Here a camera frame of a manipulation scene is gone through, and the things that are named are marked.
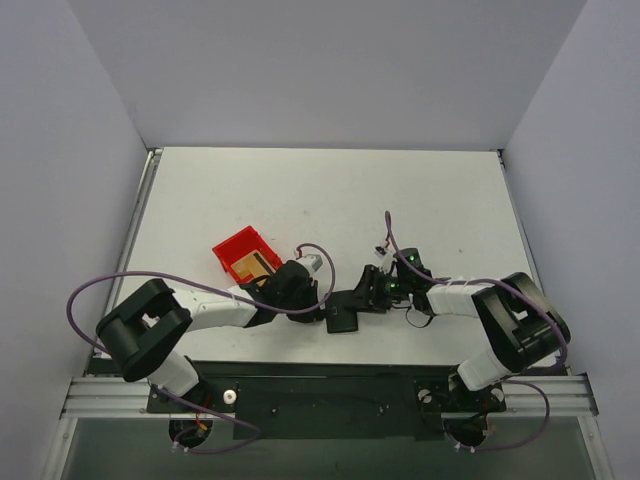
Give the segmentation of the black card holder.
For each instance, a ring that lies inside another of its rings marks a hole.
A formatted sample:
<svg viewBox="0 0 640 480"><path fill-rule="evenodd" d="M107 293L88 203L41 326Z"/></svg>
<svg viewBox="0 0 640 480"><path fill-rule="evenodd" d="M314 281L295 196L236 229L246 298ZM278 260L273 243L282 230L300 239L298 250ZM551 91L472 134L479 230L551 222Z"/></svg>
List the black card holder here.
<svg viewBox="0 0 640 480"><path fill-rule="evenodd" d="M324 313L328 334L353 333L358 330L355 297L351 290L333 292L325 303Z"/></svg>

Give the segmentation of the red plastic bin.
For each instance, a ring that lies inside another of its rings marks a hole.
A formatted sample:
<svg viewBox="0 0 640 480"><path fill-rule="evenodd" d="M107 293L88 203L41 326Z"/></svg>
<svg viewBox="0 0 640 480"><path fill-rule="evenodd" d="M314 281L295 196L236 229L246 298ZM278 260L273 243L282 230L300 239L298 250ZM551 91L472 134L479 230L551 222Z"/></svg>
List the red plastic bin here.
<svg viewBox="0 0 640 480"><path fill-rule="evenodd" d="M279 255L266 243L259 232L252 226L243 228L212 248L212 251L220 262L223 270L229 274L237 284L240 283L237 282L237 278L232 272L231 265L253 250L258 250L262 253L265 259L273 267L274 273L283 265L283 261Z"/></svg>

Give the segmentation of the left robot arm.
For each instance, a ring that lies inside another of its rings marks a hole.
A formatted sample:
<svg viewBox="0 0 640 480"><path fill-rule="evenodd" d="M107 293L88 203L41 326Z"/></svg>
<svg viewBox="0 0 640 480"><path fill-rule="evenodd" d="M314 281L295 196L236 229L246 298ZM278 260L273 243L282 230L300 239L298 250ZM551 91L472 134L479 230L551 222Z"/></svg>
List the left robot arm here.
<svg viewBox="0 0 640 480"><path fill-rule="evenodd" d="M219 327L252 328L285 310L302 323L320 318L313 274L322 258L308 254L275 273L236 285L222 296L202 290L174 290L151 279L127 297L96 327L96 334L127 382L146 379L170 391L181 410L200 408L206 388L193 364L175 350L190 331Z"/></svg>

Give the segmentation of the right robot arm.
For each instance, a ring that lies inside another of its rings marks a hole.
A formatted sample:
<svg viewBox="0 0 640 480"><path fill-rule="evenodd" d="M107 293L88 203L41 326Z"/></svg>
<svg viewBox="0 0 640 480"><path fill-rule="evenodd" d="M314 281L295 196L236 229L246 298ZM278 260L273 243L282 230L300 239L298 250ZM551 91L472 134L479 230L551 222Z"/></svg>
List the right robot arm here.
<svg viewBox="0 0 640 480"><path fill-rule="evenodd" d="M349 296L352 317L403 305L429 321L455 316L480 322L488 346L457 365L446 386L449 402L459 409L472 407L483 391L552 354L558 353L558 364L563 365L571 340L564 319L527 274L485 281L437 278L415 248L393 254L388 269L365 266Z"/></svg>

